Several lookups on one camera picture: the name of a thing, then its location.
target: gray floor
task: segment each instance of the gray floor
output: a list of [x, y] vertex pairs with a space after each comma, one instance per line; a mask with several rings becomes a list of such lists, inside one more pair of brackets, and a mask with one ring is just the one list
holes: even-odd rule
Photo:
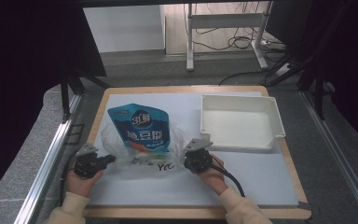
[[[185, 57], [164, 57], [160, 52], [147, 54], [103, 54], [108, 77], [101, 80], [115, 87], [217, 85], [224, 77], [239, 72], [259, 72], [255, 56], [216, 54], [196, 56], [195, 71], [186, 71]], [[251, 73], [228, 79], [223, 85], [256, 85], [265, 73]], [[358, 202], [336, 165], [325, 141], [316, 128], [304, 101], [296, 90], [298, 77], [268, 88], [280, 108], [286, 130], [286, 142], [310, 203], [309, 223], [358, 223]], [[86, 92], [74, 122], [73, 133], [62, 148], [56, 169], [37, 205], [32, 223], [45, 219], [58, 201], [59, 178], [69, 153], [82, 145], [90, 132], [103, 89], [83, 79]], [[326, 124], [337, 139], [349, 163], [358, 175], [358, 134], [340, 116], [328, 96], [324, 97]], [[0, 182], [0, 223], [13, 223], [31, 187], [37, 170], [60, 125], [62, 118], [61, 91], [56, 87], [45, 94], [44, 107], [21, 151]], [[188, 220], [112, 220], [89, 218], [88, 223], [224, 223], [224, 221]], [[304, 220], [273, 220], [274, 223], [306, 223]]]

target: wooden frame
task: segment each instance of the wooden frame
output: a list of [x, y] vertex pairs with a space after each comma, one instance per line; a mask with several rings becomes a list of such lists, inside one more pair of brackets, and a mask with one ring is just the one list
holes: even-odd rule
[[[266, 88], [261, 86], [184, 86], [184, 87], [137, 87], [137, 88], [111, 88], [107, 89], [101, 100], [100, 107], [92, 124], [89, 134], [89, 143], [94, 143], [106, 103], [111, 94], [132, 93], [175, 93], [175, 92], [233, 92], [233, 91], [259, 91], [263, 96], [269, 96]], [[310, 218], [311, 211], [302, 207], [307, 205], [307, 197], [298, 178], [296, 167], [286, 141], [280, 140], [284, 161], [292, 178], [300, 206], [298, 207], [261, 207], [268, 218]], [[225, 219], [226, 211], [223, 206], [88, 206], [85, 217], [114, 217], [114, 218], [188, 218], [188, 219]]]

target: metal rail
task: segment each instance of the metal rail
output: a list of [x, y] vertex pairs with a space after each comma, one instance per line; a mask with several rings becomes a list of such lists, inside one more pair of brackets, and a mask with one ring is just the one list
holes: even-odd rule
[[[73, 114], [80, 102], [81, 96], [75, 95], [72, 98], [70, 104], [70, 111]], [[17, 215], [15, 224], [26, 224], [32, 218], [34, 210], [36, 208], [36, 204], [39, 201], [40, 195], [42, 193], [43, 188], [48, 181], [48, 176], [50, 174], [51, 168], [53, 167], [57, 157], [59, 155], [60, 149], [62, 147], [63, 141], [65, 139], [66, 134], [68, 133], [69, 127], [73, 121], [72, 116], [65, 122], [60, 124], [53, 141], [48, 149], [48, 153], [45, 159], [40, 166], [39, 171], [37, 172], [36, 178], [34, 179], [34, 183], [31, 186], [30, 191], [28, 192], [27, 197], [22, 204], [20, 212]]]
[[313, 101], [310, 97], [308, 92], [300, 92], [300, 96], [303, 98], [307, 109], [310, 112], [310, 116], [312, 117], [313, 121], [316, 124], [319, 132], [321, 133], [325, 143], [327, 144], [330, 152], [337, 163], [339, 170], [341, 171], [342, 175], [344, 176], [345, 180], [347, 181], [348, 186], [350, 187], [354, 197], [358, 202], [358, 177], [356, 173], [351, 168], [350, 163], [346, 159], [344, 153], [342, 152], [341, 148], [339, 147], [336, 139], [331, 134], [329, 128], [327, 127], [326, 123], [319, 118], [316, 111], [313, 109]]

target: wall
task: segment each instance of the wall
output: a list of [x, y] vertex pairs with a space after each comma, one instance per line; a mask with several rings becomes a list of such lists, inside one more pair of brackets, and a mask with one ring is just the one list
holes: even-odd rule
[[98, 51], [164, 49], [163, 6], [84, 8]]

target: detergent refill pouch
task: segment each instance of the detergent refill pouch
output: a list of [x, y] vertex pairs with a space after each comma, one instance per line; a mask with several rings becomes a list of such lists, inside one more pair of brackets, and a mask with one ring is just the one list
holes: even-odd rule
[[168, 152], [168, 114], [150, 106], [129, 104], [107, 110], [126, 147], [143, 153]]

